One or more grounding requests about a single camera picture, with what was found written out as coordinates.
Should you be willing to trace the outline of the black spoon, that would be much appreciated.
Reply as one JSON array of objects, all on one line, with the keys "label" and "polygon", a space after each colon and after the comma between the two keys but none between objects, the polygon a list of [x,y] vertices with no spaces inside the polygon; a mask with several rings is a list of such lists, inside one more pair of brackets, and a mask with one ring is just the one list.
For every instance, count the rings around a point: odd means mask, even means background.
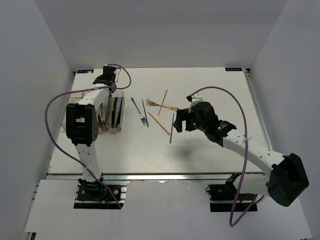
[{"label": "black spoon", "polygon": [[112,89],[108,88],[108,97],[111,98],[112,97]]}]

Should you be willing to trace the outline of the black knife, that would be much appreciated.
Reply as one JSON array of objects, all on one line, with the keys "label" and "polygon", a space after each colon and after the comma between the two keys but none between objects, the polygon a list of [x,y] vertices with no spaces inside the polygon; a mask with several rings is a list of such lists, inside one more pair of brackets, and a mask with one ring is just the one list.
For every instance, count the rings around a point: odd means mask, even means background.
[{"label": "black knife", "polygon": [[111,128],[112,129],[115,128],[117,103],[118,103],[118,97],[115,97],[113,101],[113,109],[111,112]]}]

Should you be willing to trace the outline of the orange chopstick long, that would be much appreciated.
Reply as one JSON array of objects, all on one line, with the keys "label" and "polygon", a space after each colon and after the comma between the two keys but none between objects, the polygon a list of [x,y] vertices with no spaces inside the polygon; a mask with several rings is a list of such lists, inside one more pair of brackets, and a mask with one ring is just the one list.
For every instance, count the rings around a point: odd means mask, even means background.
[{"label": "orange chopstick long", "polygon": [[148,111],[149,116],[165,131],[165,133],[170,136],[171,133]]}]

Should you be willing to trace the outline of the blue knife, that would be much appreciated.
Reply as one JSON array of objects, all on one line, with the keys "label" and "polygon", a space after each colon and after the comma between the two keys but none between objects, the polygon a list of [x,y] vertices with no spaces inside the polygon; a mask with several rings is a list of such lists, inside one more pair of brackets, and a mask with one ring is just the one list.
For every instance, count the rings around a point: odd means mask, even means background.
[{"label": "blue knife", "polygon": [[118,126],[120,125],[120,121],[121,121],[123,99],[124,98],[122,97],[121,101],[120,101],[119,109],[118,109],[118,115],[117,115],[117,119],[116,119],[116,128],[118,128]]}]

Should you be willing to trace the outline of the rainbow spoon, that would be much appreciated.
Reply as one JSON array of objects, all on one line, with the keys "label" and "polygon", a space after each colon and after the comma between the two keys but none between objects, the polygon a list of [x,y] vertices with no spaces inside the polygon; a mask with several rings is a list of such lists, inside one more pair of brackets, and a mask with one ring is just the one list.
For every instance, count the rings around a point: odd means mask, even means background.
[{"label": "rainbow spoon", "polygon": [[100,106],[99,106],[98,124],[99,124],[99,125],[102,125],[102,124],[103,124],[103,103],[101,103]]}]

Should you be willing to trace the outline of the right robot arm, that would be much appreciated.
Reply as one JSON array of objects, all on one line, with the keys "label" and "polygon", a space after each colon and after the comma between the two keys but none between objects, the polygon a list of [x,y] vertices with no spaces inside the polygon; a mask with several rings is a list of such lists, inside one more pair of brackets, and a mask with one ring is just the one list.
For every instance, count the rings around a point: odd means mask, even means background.
[{"label": "right robot arm", "polygon": [[235,125],[220,120],[209,102],[178,110],[173,127],[180,133],[183,125],[188,132],[199,130],[211,142],[242,157],[247,156],[247,160],[262,171],[262,174],[246,173],[243,178],[234,172],[222,188],[222,193],[233,200],[243,194],[264,195],[288,207],[310,185],[298,155],[284,155],[246,139]]}]

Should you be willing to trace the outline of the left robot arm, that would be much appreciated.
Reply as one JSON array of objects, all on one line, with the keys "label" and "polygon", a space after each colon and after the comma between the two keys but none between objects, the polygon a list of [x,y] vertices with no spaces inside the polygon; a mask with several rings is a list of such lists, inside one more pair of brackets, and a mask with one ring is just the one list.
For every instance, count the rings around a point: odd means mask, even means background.
[{"label": "left robot arm", "polygon": [[80,194],[94,200],[101,200],[107,194],[106,187],[101,184],[103,174],[95,141],[99,135],[98,108],[115,91],[116,70],[114,66],[105,65],[102,74],[93,81],[93,90],[66,106],[66,136],[75,146],[82,164],[82,177],[78,180],[82,189]]}]

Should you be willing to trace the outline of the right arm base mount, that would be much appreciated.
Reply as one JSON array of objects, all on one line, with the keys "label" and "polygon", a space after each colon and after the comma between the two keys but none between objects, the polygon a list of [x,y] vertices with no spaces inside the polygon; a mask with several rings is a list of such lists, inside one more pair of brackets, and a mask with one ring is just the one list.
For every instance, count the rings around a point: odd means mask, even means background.
[{"label": "right arm base mount", "polygon": [[[223,184],[210,184],[205,188],[209,195],[210,211],[212,213],[230,213],[236,196],[237,186],[234,182],[240,177],[240,173],[236,172],[229,177]],[[254,194],[240,193],[236,205],[235,212],[243,212],[254,199]]]}]

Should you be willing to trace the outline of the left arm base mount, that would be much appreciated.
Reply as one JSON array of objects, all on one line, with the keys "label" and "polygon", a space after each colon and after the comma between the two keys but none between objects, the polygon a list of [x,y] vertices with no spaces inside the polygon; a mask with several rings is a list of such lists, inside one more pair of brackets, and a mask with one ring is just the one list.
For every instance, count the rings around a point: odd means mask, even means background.
[{"label": "left arm base mount", "polygon": [[124,205],[122,197],[122,185],[112,184],[105,186],[97,181],[89,182],[81,178],[78,179],[74,209],[81,210],[119,210]]}]

